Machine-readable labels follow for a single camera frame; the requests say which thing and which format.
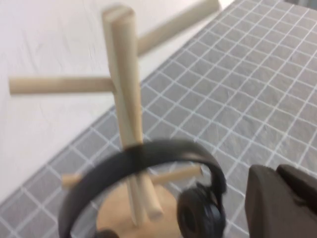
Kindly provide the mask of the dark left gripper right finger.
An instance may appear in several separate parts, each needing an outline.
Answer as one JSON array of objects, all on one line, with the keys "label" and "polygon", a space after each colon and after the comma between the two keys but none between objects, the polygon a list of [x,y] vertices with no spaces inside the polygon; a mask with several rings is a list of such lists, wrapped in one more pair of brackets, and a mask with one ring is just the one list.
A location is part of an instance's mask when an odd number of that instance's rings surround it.
[{"label": "dark left gripper right finger", "polygon": [[317,179],[291,165],[279,165],[277,173],[310,208],[317,207]]}]

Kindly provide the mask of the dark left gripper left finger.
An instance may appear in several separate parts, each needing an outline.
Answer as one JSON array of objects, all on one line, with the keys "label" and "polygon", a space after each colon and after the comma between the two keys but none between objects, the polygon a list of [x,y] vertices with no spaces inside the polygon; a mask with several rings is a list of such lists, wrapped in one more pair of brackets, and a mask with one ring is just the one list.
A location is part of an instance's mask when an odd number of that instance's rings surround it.
[{"label": "dark left gripper left finger", "polygon": [[245,213],[252,238],[315,238],[317,208],[310,208],[276,169],[249,168]]}]

